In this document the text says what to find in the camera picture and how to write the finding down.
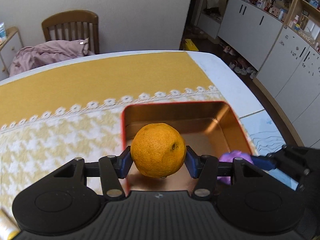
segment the orange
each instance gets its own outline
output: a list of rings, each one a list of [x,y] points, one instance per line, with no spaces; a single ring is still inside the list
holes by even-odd
[[[143,175],[162,178],[181,168],[186,157],[186,143],[170,125],[153,123],[138,131],[130,151],[137,169]]]

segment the copper baking pan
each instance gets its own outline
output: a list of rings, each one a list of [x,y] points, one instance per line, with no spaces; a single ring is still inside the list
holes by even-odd
[[[219,158],[233,150],[252,154],[236,115],[220,101],[130,105],[122,115],[123,147],[131,144],[143,126],[162,122],[174,127],[198,155]],[[131,190],[192,191],[196,181],[185,165],[167,178],[154,179],[140,174],[133,164],[127,176]]]

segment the chair backrest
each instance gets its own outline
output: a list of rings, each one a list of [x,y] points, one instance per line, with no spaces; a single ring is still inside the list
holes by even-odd
[[[46,41],[89,38],[89,50],[92,43],[94,53],[99,54],[98,21],[98,15],[91,11],[73,10],[57,13],[45,19],[42,22],[42,30]]]

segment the purple object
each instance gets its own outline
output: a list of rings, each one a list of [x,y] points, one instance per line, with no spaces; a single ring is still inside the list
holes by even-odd
[[[223,154],[220,158],[220,162],[226,162],[226,163],[231,163],[234,158],[236,157],[241,157],[247,160],[249,163],[253,164],[253,161],[250,157],[249,154],[243,153],[241,151],[232,151],[230,153],[225,153]],[[231,178],[230,177],[217,177],[217,179],[221,180],[223,183],[230,185],[231,184]]]

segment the lace trim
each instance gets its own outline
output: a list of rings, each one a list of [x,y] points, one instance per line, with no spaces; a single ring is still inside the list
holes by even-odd
[[[9,130],[13,130],[15,128],[20,128],[21,126],[26,124],[43,121],[48,118],[65,117],[73,114],[86,114],[86,113],[94,112],[97,110],[108,110],[108,109],[113,109],[120,106],[125,107],[131,104],[141,104],[141,103],[155,102],[160,100],[181,98],[184,96],[192,97],[192,96],[197,96],[199,94],[207,95],[212,93],[220,93],[220,91],[215,86],[211,85],[209,86],[208,90],[204,89],[203,87],[197,87],[196,91],[190,88],[186,88],[184,93],[181,93],[179,90],[171,90],[170,94],[168,95],[165,92],[159,91],[159,92],[156,92],[153,97],[151,97],[147,93],[142,93],[141,95],[139,95],[138,99],[134,99],[132,96],[121,97],[119,101],[116,101],[114,98],[108,98],[104,100],[104,103],[101,105],[96,101],[89,102],[86,107],[82,107],[81,105],[75,104],[69,109],[69,111],[67,111],[64,107],[59,107],[54,114],[52,114],[52,112],[50,111],[46,111],[41,115],[41,117],[39,117],[38,115],[33,115],[32,117],[29,118],[29,120],[22,119],[18,123],[12,122],[9,126],[5,124],[0,128],[0,134],[7,132]]]

